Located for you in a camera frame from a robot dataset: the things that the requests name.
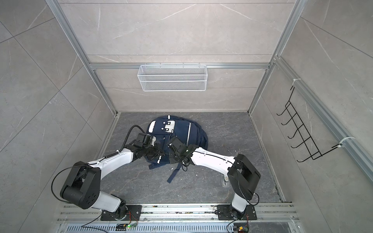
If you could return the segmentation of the navy blue student backpack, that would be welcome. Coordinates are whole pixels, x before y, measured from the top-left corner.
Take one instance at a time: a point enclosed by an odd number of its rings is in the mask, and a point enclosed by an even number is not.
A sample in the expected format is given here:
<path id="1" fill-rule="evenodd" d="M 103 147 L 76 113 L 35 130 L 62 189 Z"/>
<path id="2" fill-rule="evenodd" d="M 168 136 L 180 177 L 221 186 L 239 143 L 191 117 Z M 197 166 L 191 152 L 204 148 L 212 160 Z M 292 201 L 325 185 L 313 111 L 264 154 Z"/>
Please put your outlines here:
<path id="1" fill-rule="evenodd" d="M 147 162 L 150 163 L 149 169 L 160 168 L 166 164 L 178 164 L 175 171 L 168 178 L 168 183 L 172 182 L 182 167 L 173 151 L 168 147 L 172 138 L 179 138 L 187 146 L 193 144 L 203 149 L 208 149 L 207 133 L 200 124 L 190 119 L 172 115 L 160 116 L 152 120 L 147 127 L 146 133 L 156 138 L 156 144 L 164 152 L 161 156 L 146 157 Z"/>

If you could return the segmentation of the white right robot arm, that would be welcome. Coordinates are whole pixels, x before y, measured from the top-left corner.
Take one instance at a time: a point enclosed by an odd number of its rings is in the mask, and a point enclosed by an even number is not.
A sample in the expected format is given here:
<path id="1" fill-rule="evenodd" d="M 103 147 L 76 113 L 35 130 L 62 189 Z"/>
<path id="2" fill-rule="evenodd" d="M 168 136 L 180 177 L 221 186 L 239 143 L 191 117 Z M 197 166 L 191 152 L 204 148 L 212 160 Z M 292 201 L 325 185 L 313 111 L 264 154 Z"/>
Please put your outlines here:
<path id="1" fill-rule="evenodd" d="M 255 190 L 261 178 L 259 171 L 243 155 L 225 156 L 207 151 L 194 144 L 186 145 L 177 137 L 168 143 L 177 162 L 182 166 L 202 166 L 217 171 L 228 178 L 235 195 L 225 214 L 228 218 L 242 218 L 248 206 L 253 206 L 250 200 L 256 195 Z"/>

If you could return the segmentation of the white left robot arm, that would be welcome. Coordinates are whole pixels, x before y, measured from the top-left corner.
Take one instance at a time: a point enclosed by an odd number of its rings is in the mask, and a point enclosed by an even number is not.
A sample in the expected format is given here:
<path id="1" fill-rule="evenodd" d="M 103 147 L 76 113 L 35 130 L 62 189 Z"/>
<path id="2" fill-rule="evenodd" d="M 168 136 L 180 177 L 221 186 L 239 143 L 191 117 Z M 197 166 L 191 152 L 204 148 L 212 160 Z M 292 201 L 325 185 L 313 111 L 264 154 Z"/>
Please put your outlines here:
<path id="1" fill-rule="evenodd" d="M 102 178 L 142 157 L 153 159 L 163 155 L 154 136 L 139 133 L 135 140 L 110 155 L 88 163 L 75 163 L 61 188 L 60 197 L 82 209 L 100 209 L 121 220 L 127 215 L 126 201 L 101 191 Z"/>

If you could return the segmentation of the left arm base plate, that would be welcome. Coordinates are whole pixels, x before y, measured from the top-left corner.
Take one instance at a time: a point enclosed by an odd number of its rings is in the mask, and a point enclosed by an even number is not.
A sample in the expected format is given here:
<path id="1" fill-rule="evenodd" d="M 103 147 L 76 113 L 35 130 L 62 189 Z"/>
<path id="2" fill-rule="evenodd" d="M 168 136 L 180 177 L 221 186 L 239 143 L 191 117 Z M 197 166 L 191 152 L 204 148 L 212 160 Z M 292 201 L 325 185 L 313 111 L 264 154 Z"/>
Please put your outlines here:
<path id="1" fill-rule="evenodd" d="M 101 221 L 138 221 L 140 219 L 142 205 L 120 206 L 116 212 L 104 211 Z"/>

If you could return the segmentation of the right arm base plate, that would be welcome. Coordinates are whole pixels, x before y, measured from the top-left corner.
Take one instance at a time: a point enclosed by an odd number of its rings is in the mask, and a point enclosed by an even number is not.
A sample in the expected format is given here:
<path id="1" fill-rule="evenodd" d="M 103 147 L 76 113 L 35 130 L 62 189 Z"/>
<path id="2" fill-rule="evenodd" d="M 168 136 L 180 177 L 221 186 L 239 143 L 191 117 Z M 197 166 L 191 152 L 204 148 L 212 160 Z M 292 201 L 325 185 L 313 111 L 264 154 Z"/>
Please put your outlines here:
<path id="1" fill-rule="evenodd" d="M 247 205 L 243 212 L 233 208 L 232 205 L 218 205 L 214 214 L 219 220 L 257 220 L 256 211 L 253 205 Z"/>

